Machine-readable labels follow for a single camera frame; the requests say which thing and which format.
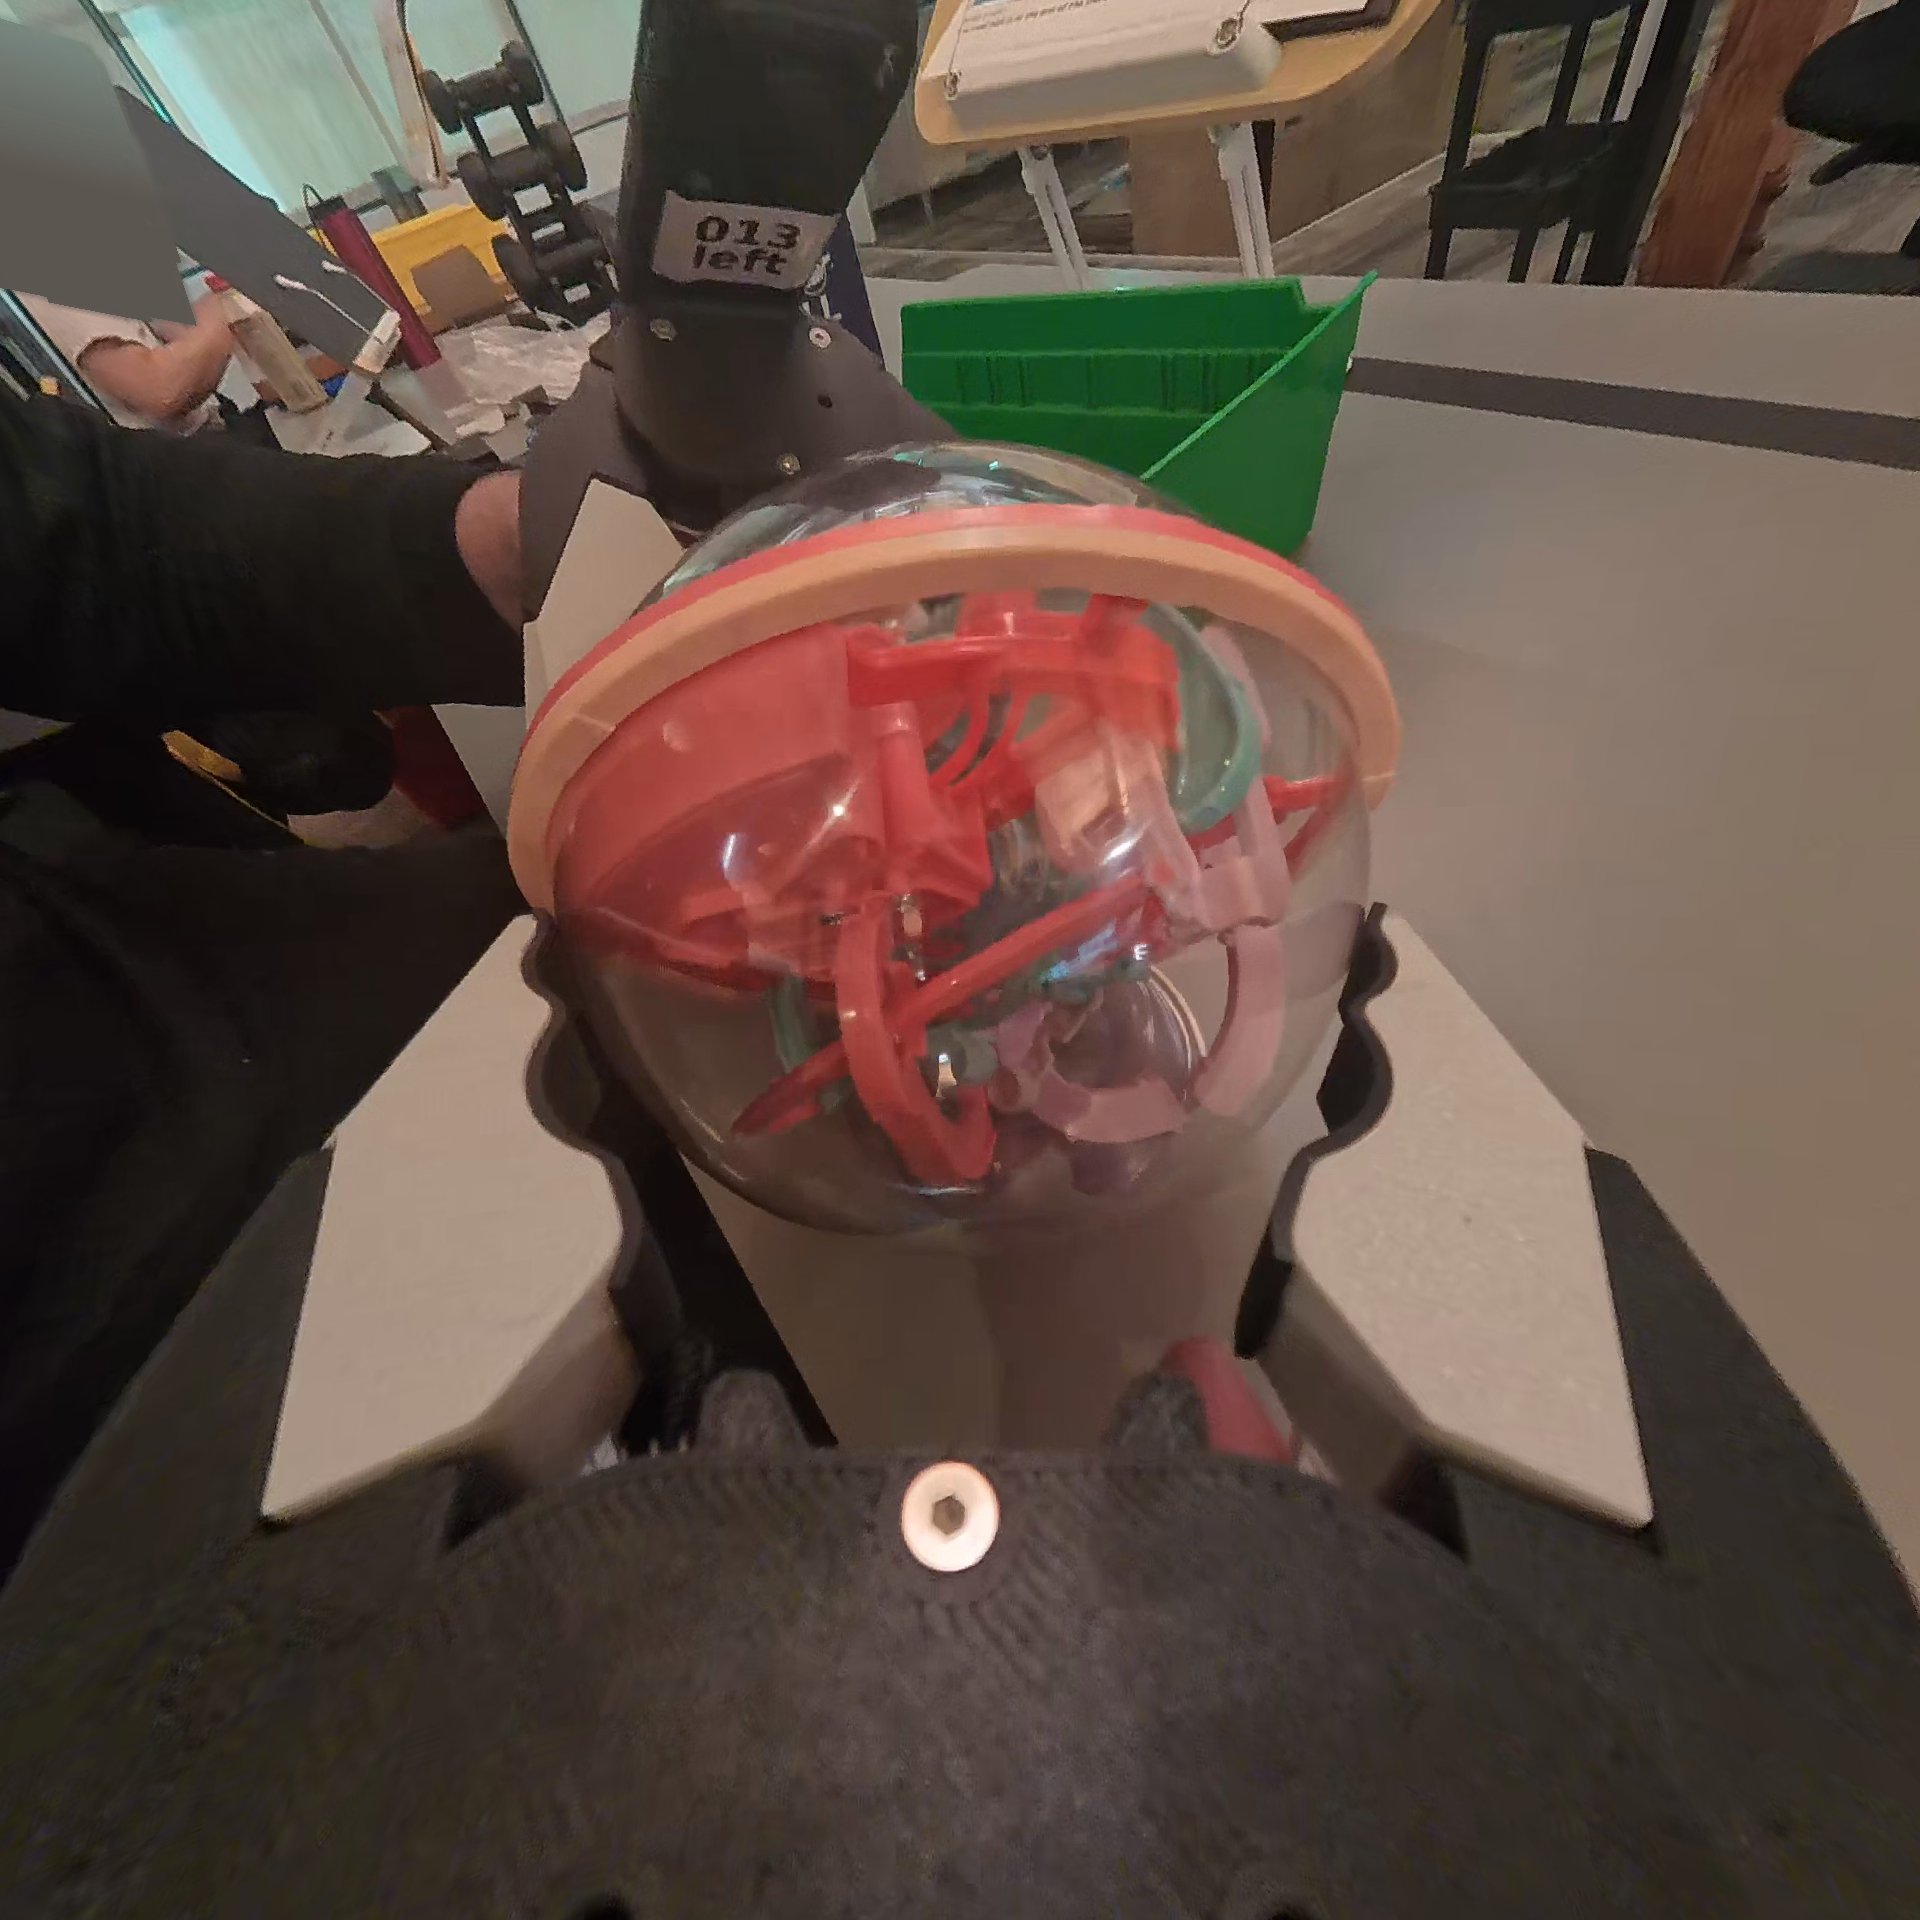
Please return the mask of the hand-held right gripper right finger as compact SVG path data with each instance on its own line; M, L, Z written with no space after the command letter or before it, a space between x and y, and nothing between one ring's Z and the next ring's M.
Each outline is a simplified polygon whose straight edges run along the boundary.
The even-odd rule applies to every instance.
M1654 1522L1588 1139L1406 920L1375 905L1238 1341L1308 1461Z

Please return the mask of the white metal frame legs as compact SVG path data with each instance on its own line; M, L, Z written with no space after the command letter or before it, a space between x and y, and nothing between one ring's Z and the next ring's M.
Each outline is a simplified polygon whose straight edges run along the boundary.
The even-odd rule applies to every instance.
M1275 272L1266 223L1259 130L1268 123L1130 129L1121 136L1134 258L1235 258L1241 277ZM1026 197L1047 252L1075 290L1096 288L1096 260L1075 223L1072 195L1054 147L1016 147Z

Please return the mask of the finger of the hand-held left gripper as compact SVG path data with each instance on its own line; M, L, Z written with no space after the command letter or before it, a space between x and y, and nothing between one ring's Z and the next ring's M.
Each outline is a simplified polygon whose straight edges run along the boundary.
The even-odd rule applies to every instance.
M682 541L656 505L594 476L538 612L521 629L523 711L635 611L682 563Z

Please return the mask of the dark grey panel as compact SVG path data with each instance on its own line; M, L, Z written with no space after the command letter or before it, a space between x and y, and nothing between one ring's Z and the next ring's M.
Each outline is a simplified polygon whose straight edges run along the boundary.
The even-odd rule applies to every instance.
M388 304L308 228L228 175L136 93L112 96L155 179L177 249L268 312L282 329L350 365L368 340L399 353Z

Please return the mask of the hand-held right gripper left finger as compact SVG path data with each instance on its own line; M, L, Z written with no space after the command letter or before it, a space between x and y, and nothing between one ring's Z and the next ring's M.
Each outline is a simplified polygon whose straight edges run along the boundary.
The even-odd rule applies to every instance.
M425 1466L531 1493L612 1459L641 1386L618 1313L639 1216L567 1119L593 1075L543 944L534 917L498 933L328 1145L270 1525Z

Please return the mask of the clear red maze ball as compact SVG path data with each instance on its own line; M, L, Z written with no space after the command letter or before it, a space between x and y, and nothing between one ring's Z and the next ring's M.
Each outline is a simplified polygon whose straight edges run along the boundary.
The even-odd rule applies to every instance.
M839 1233L1209 1186L1329 1044L1401 715L1305 568L1111 469L899 443L558 674L513 868L678 1149Z

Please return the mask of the person's left hand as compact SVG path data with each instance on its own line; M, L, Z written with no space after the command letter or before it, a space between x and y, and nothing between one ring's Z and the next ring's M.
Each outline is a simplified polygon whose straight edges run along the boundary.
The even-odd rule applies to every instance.
M523 621L521 473L500 469L473 481L455 509L454 537L473 588L508 626L519 629Z

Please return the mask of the wooden sign stand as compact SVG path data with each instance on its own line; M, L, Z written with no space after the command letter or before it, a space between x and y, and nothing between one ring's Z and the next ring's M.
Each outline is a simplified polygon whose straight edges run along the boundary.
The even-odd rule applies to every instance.
M1088 260L1057 151L1126 145L1136 256L1274 277L1278 240L1446 145L1460 4L935 8L915 84L935 148L1016 154L1047 244Z

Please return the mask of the dark red bottle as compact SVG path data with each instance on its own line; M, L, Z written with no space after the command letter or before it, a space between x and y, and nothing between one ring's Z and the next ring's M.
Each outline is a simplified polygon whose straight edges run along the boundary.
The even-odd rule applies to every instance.
M338 264L399 315L403 364L416 372L438 365L441 349L433 329L350 202L307 192L305 213Z

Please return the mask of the black dumbbell rack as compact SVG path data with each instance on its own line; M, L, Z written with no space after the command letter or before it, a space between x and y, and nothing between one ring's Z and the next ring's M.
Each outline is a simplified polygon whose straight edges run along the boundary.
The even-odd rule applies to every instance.
M546 88L534 50L508 42L491 66L447 81L419 73L423 108L466 147L455 177L496 224L496 268L521 307L564 324L607 313L618 300L609 240L586 211L588 170L560 116L543 119Z

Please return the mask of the white printed sign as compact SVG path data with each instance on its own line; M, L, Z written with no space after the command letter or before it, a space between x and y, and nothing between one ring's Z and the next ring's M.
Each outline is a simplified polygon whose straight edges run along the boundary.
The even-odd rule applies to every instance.
M967 136L1043 133L1259 89L1281 42L1257 4L967 2L922 81Z

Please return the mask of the person's left forearm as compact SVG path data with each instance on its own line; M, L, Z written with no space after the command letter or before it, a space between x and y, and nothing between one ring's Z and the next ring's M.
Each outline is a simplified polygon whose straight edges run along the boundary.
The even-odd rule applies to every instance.
M482 473L3 408L3 706L49 722L519 706L454 522Z

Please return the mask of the wooden post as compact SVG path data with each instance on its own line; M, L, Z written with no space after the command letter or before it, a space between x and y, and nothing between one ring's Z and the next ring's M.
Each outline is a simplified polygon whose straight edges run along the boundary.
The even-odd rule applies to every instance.
M1783 122L1788 84L1859 9L1859 2L1729 8L1639 248L1638 284L1712 290L1752 264L1801 141Z

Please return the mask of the black office chair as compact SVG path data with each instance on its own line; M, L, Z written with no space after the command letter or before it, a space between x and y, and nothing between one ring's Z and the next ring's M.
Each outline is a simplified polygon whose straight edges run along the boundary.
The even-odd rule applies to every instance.
M1832 186L1865 165L1919 165L1919 2L1895 2L1825 40L1792 76L1783 122L1842 151L1809 179Z

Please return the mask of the yellow plastic bin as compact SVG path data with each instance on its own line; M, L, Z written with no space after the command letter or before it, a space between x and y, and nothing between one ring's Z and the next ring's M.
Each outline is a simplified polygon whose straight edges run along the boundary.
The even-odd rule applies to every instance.
M433 337L503 317L516 307L496 260L496 240L514 240L514 234L466 202L385 224L370 237Z

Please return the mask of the green plastic bin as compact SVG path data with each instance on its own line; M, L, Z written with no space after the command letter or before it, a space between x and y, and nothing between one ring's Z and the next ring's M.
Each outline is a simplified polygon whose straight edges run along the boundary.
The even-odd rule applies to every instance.
M919 303L902 381L966 440L1116 469L1287 560L1313 533L1375 281L1331 303L1297 280Z

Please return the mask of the white squeeze bottle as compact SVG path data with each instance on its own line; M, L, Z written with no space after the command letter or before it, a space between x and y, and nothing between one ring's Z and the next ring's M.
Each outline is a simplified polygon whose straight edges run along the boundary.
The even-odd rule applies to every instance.
M231 349L248 364L263 396L296 416L311 416L330 404L326 387L272 313L217 275L206 277L206 298L226 322Z

